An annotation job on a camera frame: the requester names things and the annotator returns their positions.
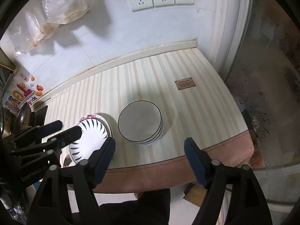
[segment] metal screw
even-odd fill
[[[219,166],[221,164],[221,162],[219,160],[216,160],[216,159],[212,160],[211,163],[214,166]]]
[[[53,153],[52,149],[47,151],[47,155],[51,155],[52,153]]]
[[[82,165],[82,166],[84,166],[84,165],[88,164],[88,162],[89,162],[88,160],[83,159],[83,160],[81,160],[81,161],[79,162],[79,164]]]
[[[242,166],[242,168],[244,169],[244,170],[246,170],[246,171],[249,171],[251,168],[248,166],[248,165],[246,165],[246,164],[244,164],[243,166]]]
[[[56,165],[51,165],[51,166],[49,167],[49,170],[50,170],[50,171],[54,171],[56,168],[57,168]]]

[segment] baseboard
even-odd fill
[[[54,89],[50,90],[49,92],[44,94],[41,98],[39,98],[36,102],[34,102],[34,104],[31,105],[31,109],[34,110],[35,108],[37,108],[38,106],[43,104],[45,101],[49,100],[52,96],[56,95],[57,93],[69,88],[71,85],[73,85],[81,80],[84,80],[84,79],[86,79],[92,75],[95,75],[97,73],[100,73],[102,71],[105,71],[110,68],[113,68],[113,67],[116,67],[116,66],[134,61],[134,60],[138,60],[141,58],[150,57],[150,56],[154,56],[154,55],[166,53],[166,52],[194,48],[194,47],[197,47],[196,39],[180,41],[180,42],[167,44],[167,45],[155,46],[155,47],[152,47],[149,49],[140,50],[140,51],[133,52],[133,53],[130,53],[125,56],[114,58],[114,59],[104,62],[100,65],[97,65],[93,68],[90,68],[90,69],[72,77],[71,79],[65,81],[64,83],[55,87]]]

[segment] white wall trim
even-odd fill
[[[154,55],[166,53],[166,52],[195,48],[195,47],[197,47],[197,40],[193,39],[193,40],[180,41],[180,42],[167,44],[167,45],[155,46],[155,47],[152,47],[149,49],[140,50],[140,51],[133,52],[133,53],[130,53],[125,56],[114,58],[114,59],[104,62],[100,65],[92,67],[92,68],[72,77],[71,79],[65,81],[64,83],[55,87],[54,89],[50,90],[49,92],[44,94],[41,98],[39,98],[36,102],[34,102],[34,104],[31,105],[31,109],[33,110],[33,109],[37,108],[38,106],[43,104],[45,101],[49,100],[52,96],[69,88],[71,85],[73,85],[81,80],[84,80],[92,75],[100,73],[102,71],[105,71],[110,68],[117,67],[119,65],[122,65],[122,64],[134,61],[134,60],[138,60],[141,58],[150,57],[150,56],[154,56]]]
[[[208,52],[208,61],[214,66],[217,60],[221,40],[224,32],[227,12],[227,0],[216,0],[214,8],[214,25],[211,44]]]
[[[240,0],[238,18],[235,26],[232,43],[225,64],[220,72],[220,77],[223,80],[225,80],[228,76],[233,61],[237,55],[238,49],[243,41],[245,30],[247,29],[249,23],[249,15],[251,12],[252,1],[253,0]]]

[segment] black pants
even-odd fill
[[[170,189],[144,192],[137,200],[102,204],[99,209],[101,216],[113,225],[168,225]],[[80,224],[79,213],[74,213],[73,219]]]

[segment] clear plastic bag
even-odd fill
[[[66,25],[84,16],[95,0],[42,0],[48,23]]]
[[[12,43],[16,55],[28,53],[49,38],[58,24],[49,24],[41,5],[41,0],[30,0],[10,24]]]

